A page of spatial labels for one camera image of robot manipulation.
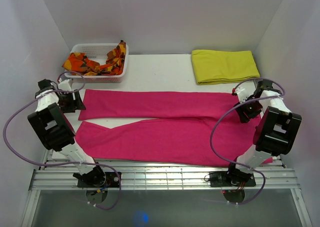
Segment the pink trousers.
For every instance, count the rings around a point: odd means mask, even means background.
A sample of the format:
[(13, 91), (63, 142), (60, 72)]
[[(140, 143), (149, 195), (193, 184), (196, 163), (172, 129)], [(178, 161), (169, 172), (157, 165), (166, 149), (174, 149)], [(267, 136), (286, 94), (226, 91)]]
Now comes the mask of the pink trousers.
[(88, 89), (75, 136), (97, 159), (226, 167), (253, 143), (260, 117), (241, 123), (221, 92)]

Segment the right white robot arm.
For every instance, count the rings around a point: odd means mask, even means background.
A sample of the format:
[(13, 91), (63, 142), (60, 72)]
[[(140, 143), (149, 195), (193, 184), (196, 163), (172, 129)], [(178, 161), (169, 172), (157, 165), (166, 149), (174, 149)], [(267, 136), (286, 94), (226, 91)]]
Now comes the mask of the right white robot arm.
[(252, 146), (229, 164), (226, 172), (230, 185), (243, 186), (254, 179), (253, 170), (264, 161), (291, 151), (302, 117), (286, 107), (282, 92), (274, 88), (271, 80), (258, 81), (253, 93), (237, 86), (232, 94), (241, 104), (236, 109), (241, 123), (262, 116), (255, 128)]

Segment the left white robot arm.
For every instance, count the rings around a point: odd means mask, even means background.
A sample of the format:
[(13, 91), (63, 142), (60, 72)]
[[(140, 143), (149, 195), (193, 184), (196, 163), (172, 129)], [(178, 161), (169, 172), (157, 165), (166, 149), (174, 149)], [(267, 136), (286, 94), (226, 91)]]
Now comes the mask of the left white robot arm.
[(35, 93), (37, 107), (27, 119), (47, 150), (65, 156), (77, 167), (73, 176), (90, 187), (106, 185), (106, 174), (97, 162), (76, 144), (76, 132), (66, 118), (66, 113), (85, 110), (79, 92), (72, 91), (72, 80), (59, 80), (55, 85), (48, 79), (38, 82)]

